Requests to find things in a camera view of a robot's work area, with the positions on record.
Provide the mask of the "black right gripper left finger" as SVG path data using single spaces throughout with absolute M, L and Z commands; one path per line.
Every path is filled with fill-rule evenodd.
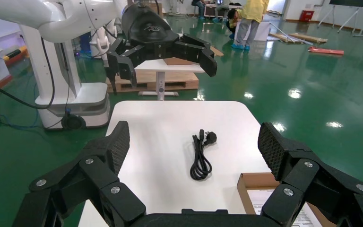
M 118 177 L 129 147 L 126 121 L 118 122 L 110 135 L 90 140 L 75 159 L 30 183 L 13 226 L 61 227 L 85 201 L 108 226 L 131 226 L 146 215 L 146 207 Z

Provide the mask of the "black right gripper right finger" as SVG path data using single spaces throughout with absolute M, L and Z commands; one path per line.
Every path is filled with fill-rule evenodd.
M 363 182 L 321 161 L 304 143 L 260 126 L 258 149 L 278 186 L 261 215 L 282 227 L 293 224 L 305 203 L 338 227 L 363 227 Z

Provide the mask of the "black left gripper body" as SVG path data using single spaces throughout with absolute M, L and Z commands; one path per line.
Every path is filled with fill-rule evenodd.
M 180 36 L 149 6 L 134 4 L 121 17 L 125 35 L 134 48 L 139 48 L 144 60 L 166 59 L 175 56 L 175 42 Z

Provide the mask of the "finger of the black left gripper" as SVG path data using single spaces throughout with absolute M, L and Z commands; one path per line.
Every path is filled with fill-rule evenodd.
M 135 68 L 152 59 L 153 52 L 153 44 L 140 43 L 132 46 L 125 39 L 117 38 L 107 53 L 109 69 L 120 76 L 121 79 L 129 80 L 132 87 L 136 87 L 137 75 Z
M 190 34 L 183 34 L 173 43 L 173 56 L 179 59 L 197 63 L 210 77 L 217 72 L 215 53 L 210 49 L 211 44 Z

